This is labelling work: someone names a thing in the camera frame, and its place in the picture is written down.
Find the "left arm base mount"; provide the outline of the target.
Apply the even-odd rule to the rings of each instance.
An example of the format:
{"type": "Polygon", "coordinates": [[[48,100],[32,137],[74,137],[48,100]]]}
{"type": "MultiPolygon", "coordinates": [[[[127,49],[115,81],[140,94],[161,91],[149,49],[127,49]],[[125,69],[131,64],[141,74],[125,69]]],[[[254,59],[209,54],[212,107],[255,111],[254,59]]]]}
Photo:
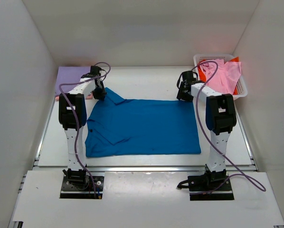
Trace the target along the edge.
{"type": "Polygon", "coordinates": [[[101,200],[104,190],[104,176],[90,177],[85,170],[63,170],[60,189],[61,199],[93,199],[101,200]]]}

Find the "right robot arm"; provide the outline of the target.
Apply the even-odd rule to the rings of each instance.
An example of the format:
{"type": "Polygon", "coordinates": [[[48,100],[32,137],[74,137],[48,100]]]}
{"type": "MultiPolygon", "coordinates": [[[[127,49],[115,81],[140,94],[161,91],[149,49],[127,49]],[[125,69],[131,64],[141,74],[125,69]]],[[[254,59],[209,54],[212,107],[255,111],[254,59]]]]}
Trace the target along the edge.
{"type": "Polygon", "coordinates": [[[194,77],[193,71],[184,71],[177,81],[177,99],[202,101],[206,105],[205,122],[210,131],[210,154],[205,166],[203,186],[214,190],[226,178],[225,155],[227,142],[237,123],[234,99],[231,94],[222,94],[203,85],[194,77]]]}

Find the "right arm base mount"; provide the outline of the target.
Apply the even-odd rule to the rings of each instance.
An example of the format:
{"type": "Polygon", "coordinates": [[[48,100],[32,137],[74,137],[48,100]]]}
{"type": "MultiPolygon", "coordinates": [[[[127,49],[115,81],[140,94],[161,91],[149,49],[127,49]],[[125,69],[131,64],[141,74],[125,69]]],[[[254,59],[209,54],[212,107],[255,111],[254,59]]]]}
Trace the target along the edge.
{"type": "Polygon", "coordinates": [[[234,200],[234,194],[227,172],[205,171],[199,176],[188,176],[177,185],[177,189],[188,189],[191,201],[234,200]]]}

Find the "blue polo t-shirt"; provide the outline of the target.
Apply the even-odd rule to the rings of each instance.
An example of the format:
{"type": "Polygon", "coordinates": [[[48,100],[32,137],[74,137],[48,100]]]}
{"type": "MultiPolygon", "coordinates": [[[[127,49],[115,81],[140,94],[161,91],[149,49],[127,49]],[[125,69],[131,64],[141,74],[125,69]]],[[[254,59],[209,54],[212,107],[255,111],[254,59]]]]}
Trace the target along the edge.
{"type": "Polygon", "coordinates": [[[86,157],[201,153],[193,103],[106,92],[87,119],[86,157]]]}

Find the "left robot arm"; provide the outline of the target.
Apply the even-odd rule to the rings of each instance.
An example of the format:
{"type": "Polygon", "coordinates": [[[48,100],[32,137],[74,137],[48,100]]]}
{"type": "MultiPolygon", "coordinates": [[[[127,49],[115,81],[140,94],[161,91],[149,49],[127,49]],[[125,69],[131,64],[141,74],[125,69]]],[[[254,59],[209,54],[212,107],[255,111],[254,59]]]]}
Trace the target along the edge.
{"type": "Polygon", "coordinates": [[[109,72],[96,63],[78,82],[59,85],[58,120],[66,134],[69,159],[68,169],[63,173],[67,181],[78,189],[94,184],[92,174],[87,169],[83,149],[83,129],[87,121],[85,99],[88,95],[96,100],[105,99],[107,92],[103,81],[109,72]]]}

